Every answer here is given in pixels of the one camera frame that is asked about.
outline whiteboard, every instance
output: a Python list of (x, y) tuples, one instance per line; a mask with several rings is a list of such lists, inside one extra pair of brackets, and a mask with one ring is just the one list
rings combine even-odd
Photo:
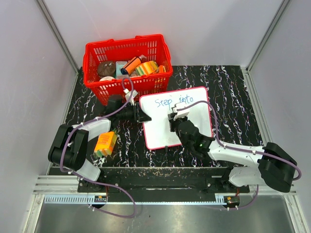
[[(179, 102), (185, 102), (189, 106), (199, 100), (208, 100), (207, 89), (203, 86), (140, 97), (140, 107), (152, 118), (143, 123), (147, 148), (155, 150), (181, 145), (176, 133), (170, 132), (168, 114), (172, 113), (172, 107)], [(188, 120), (199, 128), (201, 134), (212, 137), (207, 104), (200, 103), (191, 107)]]

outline gray floor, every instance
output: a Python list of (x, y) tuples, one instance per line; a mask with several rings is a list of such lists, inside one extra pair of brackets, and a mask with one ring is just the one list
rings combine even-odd
[[(250, 197), (243, 197), (243, 203)], [(106, 210), (131, 214), (130, 205), (107, 205)], [(293, 233), (281, 196), (259, 196), (250, 208), (213, 210), (204, 206), (145, 205), (134, 219), (92, 212), (84, 205), (44, 204), (36, 233)]]

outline small box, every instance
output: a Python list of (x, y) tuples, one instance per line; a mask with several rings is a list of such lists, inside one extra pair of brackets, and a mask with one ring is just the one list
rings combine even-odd
[(150, 75), (153, 74), (158, 69), (158, 65), (155, 61), (149, 61), (141, 63), (136, 67), (136, 72), (138, 75)]
[(116, 62), (116, 79), (128, 78), (127, 74), (122, 74), (121, 69), (125, 66), (127, 62)]
[(94, 155), (102, 158), (102, 156), (111, 155), (115, 146), (117, 135), (115, 132), (102, 133), (98, 137), (98, 141), (94, 150)]

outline white wall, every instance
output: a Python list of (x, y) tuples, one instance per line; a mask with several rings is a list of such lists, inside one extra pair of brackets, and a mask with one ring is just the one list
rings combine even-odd
[(302, 169), (294, 184), (311, 223), (311, 1), (292, 1), (251, 70), (273, 140)]
[(34, 0), (2, 0), (0, 31), (0, 231), (17, 233), (75, 75)]
[(45, 0), (71, 54), (85, 44), (161, 33), (173, 65), (246, 66), (282, 0)]

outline black marble surface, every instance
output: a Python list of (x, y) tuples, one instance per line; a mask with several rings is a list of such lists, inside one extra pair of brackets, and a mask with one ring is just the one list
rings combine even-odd
[[(239, 66), (174, 66), (168, 90), (178, 90), (205, 86), (209, 101), (217, 111), (220, 138), (223, 141), (243, 144), (262, 145), (255, 114)], [(93, 119), (103, 110), (90, 89), (83, 85), (79, 76), (69, 112), (67, 124), (77, 124)], [(88, 159), (97, 166), (157, 167), (157, 166), (228, 166), (223, 161), (202, 161), (192, 156), (182, 146), (159, 150), (148, 150), (142, 124), (129, 121), (119, 122), (118, 140), (113, 154), (107, 158), (93, 156), (96, 139), (88, 146)]]

